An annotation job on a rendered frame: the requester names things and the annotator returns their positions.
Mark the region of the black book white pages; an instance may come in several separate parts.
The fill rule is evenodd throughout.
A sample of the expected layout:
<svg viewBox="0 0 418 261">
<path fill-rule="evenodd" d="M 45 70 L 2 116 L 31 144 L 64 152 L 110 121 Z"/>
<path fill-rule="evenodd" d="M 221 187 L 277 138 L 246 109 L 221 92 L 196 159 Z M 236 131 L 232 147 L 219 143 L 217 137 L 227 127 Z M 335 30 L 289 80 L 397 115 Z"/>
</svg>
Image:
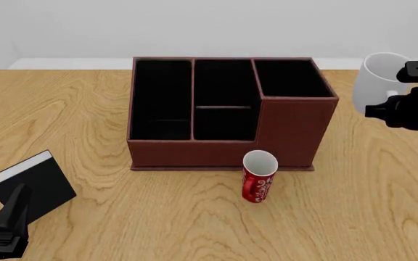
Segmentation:
<svg viewBox="0 0 418 261">
<path fill-rule="evenodd" d="M 73 187 L 49 150 L 0 171 L 0 203 L 6 204 L 14 189 L 22 183 L 32 191 L 28 208 L 29 223 L 76 197 Z"/>
</svg>

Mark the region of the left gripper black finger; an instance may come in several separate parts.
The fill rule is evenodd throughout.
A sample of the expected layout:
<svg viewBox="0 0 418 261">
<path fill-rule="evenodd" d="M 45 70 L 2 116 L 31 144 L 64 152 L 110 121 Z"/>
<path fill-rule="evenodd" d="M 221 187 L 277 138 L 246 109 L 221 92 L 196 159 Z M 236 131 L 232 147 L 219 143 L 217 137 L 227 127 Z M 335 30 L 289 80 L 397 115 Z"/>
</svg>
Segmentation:
<svg viewBox="0 0 418 261">
<path fill-rule="evenodd" d="M 0 232 L 27 232 L 28 208 L 32 191 L 19 184 L 0 210 Z"/>
</svg>

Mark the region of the red mug white pattern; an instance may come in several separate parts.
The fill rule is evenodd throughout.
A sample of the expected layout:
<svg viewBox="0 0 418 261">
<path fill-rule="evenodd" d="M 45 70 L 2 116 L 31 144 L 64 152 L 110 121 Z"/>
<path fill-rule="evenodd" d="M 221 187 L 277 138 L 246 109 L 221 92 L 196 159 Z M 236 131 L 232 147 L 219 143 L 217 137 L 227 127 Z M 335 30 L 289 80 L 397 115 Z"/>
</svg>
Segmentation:
<svg viewBox="0 0 418 261">
<path fill-rule="evenodd" d="M 242 197 L 252 203 L 263 202 L 273 183 L 279 164 L 273 154 L 253 150 L 243 157 Z"/>
</svg>

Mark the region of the red-brown desk caddy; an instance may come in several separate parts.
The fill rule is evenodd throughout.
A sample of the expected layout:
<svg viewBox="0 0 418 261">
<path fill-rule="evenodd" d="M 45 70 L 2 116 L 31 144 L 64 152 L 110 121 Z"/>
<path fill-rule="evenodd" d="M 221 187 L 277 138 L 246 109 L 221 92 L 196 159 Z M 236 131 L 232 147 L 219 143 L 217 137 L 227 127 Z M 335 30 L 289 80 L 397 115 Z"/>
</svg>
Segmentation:
<svg viewBox="0 0 418 261">
<path fill-rule="evenodd" d="M 311 58 L 137 57 L 133 170 L 236 170 L 256 149 L 311 170 L 339 101 Z"/>
</svg>

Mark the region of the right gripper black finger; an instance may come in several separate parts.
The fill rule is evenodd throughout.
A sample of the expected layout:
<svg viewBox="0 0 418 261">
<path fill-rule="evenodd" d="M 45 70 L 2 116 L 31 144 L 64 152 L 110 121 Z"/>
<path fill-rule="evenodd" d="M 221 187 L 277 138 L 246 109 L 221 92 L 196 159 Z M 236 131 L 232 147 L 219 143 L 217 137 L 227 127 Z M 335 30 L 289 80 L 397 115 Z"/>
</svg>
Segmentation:
<svg viewBox="0 0 418 261">
<path fill-rule="evenodd" d="M 400 101 L 399 95 L 392 95 L 388 97 L 387 101 L 377 105 L 365 106 L 365 117 L 376 119 L 389 119 L 395 114 L 396 107 Z"/>
</svg>

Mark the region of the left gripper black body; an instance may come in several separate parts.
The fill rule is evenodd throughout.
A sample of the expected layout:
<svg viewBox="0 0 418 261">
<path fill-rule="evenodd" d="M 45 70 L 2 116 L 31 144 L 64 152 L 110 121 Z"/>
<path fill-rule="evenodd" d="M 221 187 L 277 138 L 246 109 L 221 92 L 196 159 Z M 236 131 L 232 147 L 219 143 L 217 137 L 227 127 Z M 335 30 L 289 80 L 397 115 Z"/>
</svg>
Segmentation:
<svg viewBox="0 0 418 261">
<path fill-rule="evenodd" d="M 26 236 L 0 234 L 0 259 L 21 258 L 28 245 Z"/>
</svg>

